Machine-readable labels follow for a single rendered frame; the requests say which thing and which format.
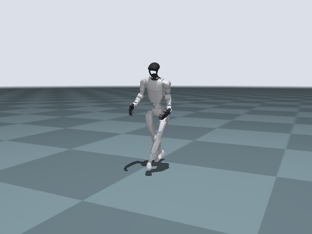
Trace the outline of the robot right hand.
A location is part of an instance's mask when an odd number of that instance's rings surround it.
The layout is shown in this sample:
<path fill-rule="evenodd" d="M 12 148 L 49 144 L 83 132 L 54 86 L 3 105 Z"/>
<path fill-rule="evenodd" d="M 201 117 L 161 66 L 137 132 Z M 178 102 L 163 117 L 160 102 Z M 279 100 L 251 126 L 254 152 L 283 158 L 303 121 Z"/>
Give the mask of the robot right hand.
<path fill-rule="evenodd" d="M 134 110 L 134 104 L 131 104 L 130 107 L 129 107 L 129 115 L 133 116 L 132 115 L 132 113 L 133 113 L 132 111 L 133 110 Z"/>

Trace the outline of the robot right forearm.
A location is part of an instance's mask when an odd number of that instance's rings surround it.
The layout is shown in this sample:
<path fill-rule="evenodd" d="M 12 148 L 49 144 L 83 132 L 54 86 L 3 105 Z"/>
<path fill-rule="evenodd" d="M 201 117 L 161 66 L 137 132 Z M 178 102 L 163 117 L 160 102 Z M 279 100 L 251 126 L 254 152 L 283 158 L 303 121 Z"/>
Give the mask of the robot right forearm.
<path fill-rule="evenodd" d="M 140 98 L 136 97 L 135 101 L 133 102 L 134 108 L 136 108 L 140 102 L 141 102 Z"/>

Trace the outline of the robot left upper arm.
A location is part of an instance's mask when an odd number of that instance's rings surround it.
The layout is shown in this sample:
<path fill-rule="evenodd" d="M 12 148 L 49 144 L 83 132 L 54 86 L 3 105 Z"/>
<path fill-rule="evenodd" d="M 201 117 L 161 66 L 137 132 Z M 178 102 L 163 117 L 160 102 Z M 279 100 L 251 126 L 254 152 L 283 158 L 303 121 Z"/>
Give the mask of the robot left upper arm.
<path fill-rule="evenodd" d="M 170 100 L 170 93 L 171 93 L 171 82 L 169 80 L 163 80 L 162 85 L 165 88 L 165 100 Z"/>

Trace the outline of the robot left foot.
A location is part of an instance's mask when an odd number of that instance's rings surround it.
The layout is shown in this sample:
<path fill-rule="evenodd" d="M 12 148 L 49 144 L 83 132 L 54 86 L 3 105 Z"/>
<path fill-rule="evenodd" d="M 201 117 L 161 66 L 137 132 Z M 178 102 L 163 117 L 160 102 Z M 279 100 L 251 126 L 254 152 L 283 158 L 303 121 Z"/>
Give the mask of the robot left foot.
<path fill-rule="evenodd" d="M 146 164 L 146 168 L 147 168 L 147 169 L 152 169 L 152 164 L 151 164 L 150 162 L 147 163 L 147 164 Z"/>

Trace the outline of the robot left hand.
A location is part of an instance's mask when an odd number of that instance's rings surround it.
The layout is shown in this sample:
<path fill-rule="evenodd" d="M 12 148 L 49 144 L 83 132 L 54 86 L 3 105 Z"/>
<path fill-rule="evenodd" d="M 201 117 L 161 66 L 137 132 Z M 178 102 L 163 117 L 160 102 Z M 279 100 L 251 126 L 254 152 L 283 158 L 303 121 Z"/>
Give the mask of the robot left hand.
<path fill-rule="evenodd" d="M 170 111 L 171 111 L 171 108 L 168 108 L 168 109 L 166 110 L 166 112 L 163 111 L 165 114 L 163 114 L 163 115 L 159 114 L 159 115 L 161 116 L 161 117 L 159 116 L 159 119 L 160 119 L 160 120 L 163 120 L 164 118 L 166 118 L 167 115 L 170 114 Z"/>

